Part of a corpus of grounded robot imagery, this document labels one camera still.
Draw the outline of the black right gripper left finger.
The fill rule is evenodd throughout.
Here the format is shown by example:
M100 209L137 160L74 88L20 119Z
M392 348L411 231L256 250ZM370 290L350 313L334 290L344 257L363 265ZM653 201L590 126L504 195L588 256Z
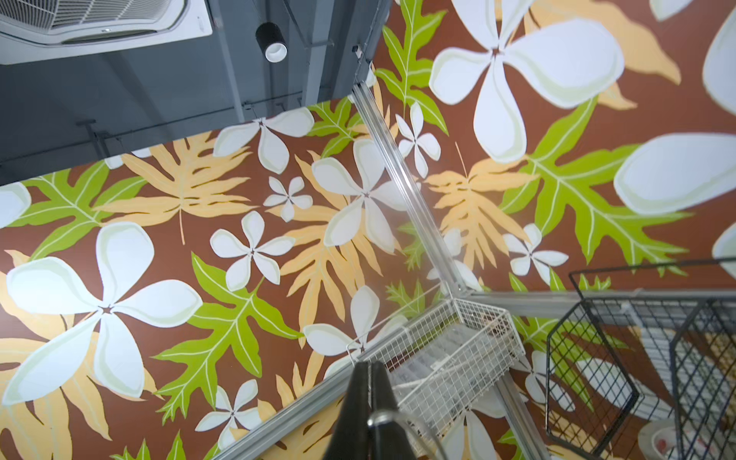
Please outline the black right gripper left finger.
M324 460L366 460L369 452L369 369L355 365Z

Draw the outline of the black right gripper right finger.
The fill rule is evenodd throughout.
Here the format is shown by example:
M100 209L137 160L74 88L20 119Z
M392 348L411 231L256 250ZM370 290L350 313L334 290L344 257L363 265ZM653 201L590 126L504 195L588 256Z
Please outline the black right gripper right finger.
M415 459L414 451L399 423L402 414L386 367L372 363L372 458L376 460Z

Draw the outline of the clear string lights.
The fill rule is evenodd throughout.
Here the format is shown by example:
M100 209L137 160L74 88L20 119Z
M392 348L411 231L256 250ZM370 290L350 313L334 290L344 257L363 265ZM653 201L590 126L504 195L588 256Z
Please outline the clear string lights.
M374 459L447 459L438 436L420 419L399 410L374 412L367 425L374 435Z

